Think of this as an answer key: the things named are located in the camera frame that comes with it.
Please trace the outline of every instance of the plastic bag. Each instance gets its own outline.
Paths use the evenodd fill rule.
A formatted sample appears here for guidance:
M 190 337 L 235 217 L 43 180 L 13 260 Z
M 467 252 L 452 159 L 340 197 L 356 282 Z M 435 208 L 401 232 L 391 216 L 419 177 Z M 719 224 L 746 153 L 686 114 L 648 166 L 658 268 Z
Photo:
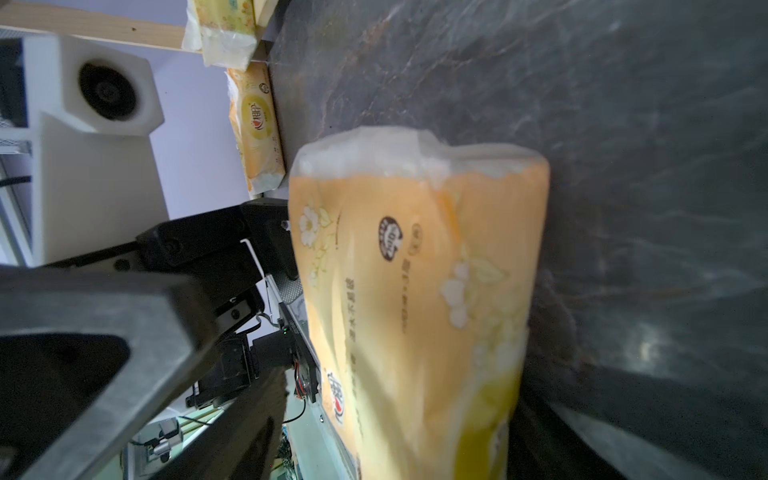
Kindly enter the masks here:
M 270 76 L 264 63 L 227 70 L 230 122 L 251 198 L 278 188 L 285 177 Z
M 534 151 L 398 127 L 297 154 L 291 234 L 323 406 L 362 478 L 505 474 L 548 185 Z
M 253 0 L 187 0 L 187 27 L 181 48 L 201 50 L 207 67 L 245 70 L 262 30 L 254 19 Z

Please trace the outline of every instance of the white wall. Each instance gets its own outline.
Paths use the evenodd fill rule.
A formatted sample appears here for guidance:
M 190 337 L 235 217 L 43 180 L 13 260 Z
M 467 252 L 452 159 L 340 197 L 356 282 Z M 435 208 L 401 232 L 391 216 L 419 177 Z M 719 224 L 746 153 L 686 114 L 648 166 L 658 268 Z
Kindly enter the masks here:
M 185 25 L 185 0 L 37 0 L 151 22 Z M 229 122 L 224 70 L 198 54 L 105 44 L 146 58 L 165 123 L 151 136 L 171 219 L 240 204 L 248 190 Z

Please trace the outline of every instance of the wire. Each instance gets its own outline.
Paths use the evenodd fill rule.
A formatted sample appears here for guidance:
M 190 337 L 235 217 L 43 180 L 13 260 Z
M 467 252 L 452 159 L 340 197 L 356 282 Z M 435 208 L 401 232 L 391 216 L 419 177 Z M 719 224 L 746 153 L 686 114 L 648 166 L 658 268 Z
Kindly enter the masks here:
M 293 362 L 293 380 L 296 382 L 296 391 L 298 393 L 298 397 L 305 397 L 306 396 L 306 389 L 304 388 L 304 382 L 301 380 L 301 375 L 299 374 L 299 362 L 295 361 Z
M 213 425 L 213 423 L 203 422 L 202 420 L 193 419 L 192 417 L 185 417 L 184 415 L 179 415 L 179 418 L 184 420 L 190 420 L 192 422 L 202 423 L 203 425 L 208 425 L 209 427 Z
M 271 315 L 268 315 L 265 312 L 258 313 L 257 315 L 260 316 L 260 317 L 266 318 L 266 321 L 269 322 L 271 326 L 275 326 L 277 328 L 280 328 L 280 324 L 279 323 L 274 323 L 272 321 L 272 316 Z
M 286 420 L 285 422 L 283 422 L 283 425 L 287 423 L 291 423 L 293 420 L 298 420 L 302 415 L 304 415 L 305 410 L 306 410 L 306 397 L 304 397 L 304 408 L 301 409 L 301 413 L 298 416 L 293 417 L 291 420 Z
M 266 307 L 270 309 L 270 313 L 272 313 L 272 302 L 270 301 L 270 283 L 266 281 L 266 278 L 264 279 L 264 293 L 266 293 Z
M 242 332 L 235 330 L 233 333 L 236 333 L 237 335 L 248 335 L 249 333 L 253 333 L 257 331 L 259 328 L 261 328 L 261 320 L 259 320 L 259 322 L 256 325 L 250 327 L 249 329 L 245 329 Z
M 11 185 L 16 185 L 16 184 L 28 184 L 31 181 L 32 181 L 31 175 L 26 175 L 24 177 L 3 178 L 2 180 L 0 180 L 0 188 L 10 187 Z

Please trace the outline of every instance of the flower print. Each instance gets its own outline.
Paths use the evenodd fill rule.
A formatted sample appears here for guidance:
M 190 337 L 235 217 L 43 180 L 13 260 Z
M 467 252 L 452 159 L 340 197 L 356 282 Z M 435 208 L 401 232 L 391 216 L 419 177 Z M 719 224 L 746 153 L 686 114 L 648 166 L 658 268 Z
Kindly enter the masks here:
M 464 290 L 467 280 L 469 280 L 469 265 L 467 263 L 457 263 L 453 267 L 454 277 L 443 281 L 440 286 L 440 293 L 443 299 L 451 309 L 449 319 L 451 324 L 462 329 L 469 321 L 467 306 L 464 303 Z
M 320 227 L 320 220 L 317 212 L 309 207 L 304 207 L 304 215 L 299 219 L 299 230 L 301 230 L 301 243 L 306 247 L 311 247 L 317 238 L 317 230 Z

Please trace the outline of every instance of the brand logo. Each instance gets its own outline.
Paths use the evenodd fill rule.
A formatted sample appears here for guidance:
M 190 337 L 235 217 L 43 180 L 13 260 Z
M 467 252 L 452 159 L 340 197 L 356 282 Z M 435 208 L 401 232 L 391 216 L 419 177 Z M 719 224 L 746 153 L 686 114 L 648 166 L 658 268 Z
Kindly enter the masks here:
M 250 123 L 257 130 L 264 128 L 264 111 L 255 103 L 250 104 Z
M 379 249 L 388 262 L 395 258 L 397 249 L 402 243 L 402 230 L 394 218 L 384 217 L 379 223 Z
M 341 383 L 336 380 L 333 372 L 328 372 L 328 383 L 331 385 L 331 394 L 333 395 L 333 414 L 336 421 L 342 423 L 344 416 L 344 393 L 341 390 Z

